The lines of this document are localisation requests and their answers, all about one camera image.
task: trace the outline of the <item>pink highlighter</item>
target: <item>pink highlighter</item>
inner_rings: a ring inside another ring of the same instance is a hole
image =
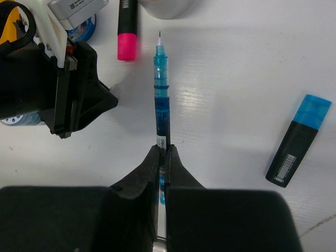
[[[120,0],[118,21],[118,60],[137,57],[138,0]]]

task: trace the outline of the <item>barcode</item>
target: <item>barcode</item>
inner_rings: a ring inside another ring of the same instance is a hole
[[[279,171],[278,175],[275,178],[277,181],[280,181],[282,183],[284,182],[283,179],[285,178],[285,176],[287,175],[287,173],[289,172],[289,170],[292,168],[295,160],[296,160],[295,156],[287,154],[286,159],[282,163],[280,171]]]

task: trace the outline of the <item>yellow object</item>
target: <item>yellow object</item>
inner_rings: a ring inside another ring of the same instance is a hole
[[[0,38],[0,44],[2,44],[3,42],[6,42],[7,40],[9,40],[10,42],[13,42],[16,40],[17,38],[16,27],[13,23],[16,22],[19,18],[20,18],[19,11],[16,7],[14,10],[12,10],[12,12],[10,13],[7,19],[4,32],[2,33],[2,37]]]

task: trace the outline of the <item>highlighter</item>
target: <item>highlighter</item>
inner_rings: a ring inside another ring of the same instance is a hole
[[[120,0],[118,21],[118,60],[137,56],[138,0]]]
[[[286,187],[299,167],[322,122],[331,101],[307,94],[292,120],[267,172],[266,179]]]

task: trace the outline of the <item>blue highlighter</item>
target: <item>blue highlighter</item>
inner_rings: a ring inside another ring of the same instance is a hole
[[[266,179],[286,187],[299,167],[331,106],[331,101],[307,94],[291,122]]]

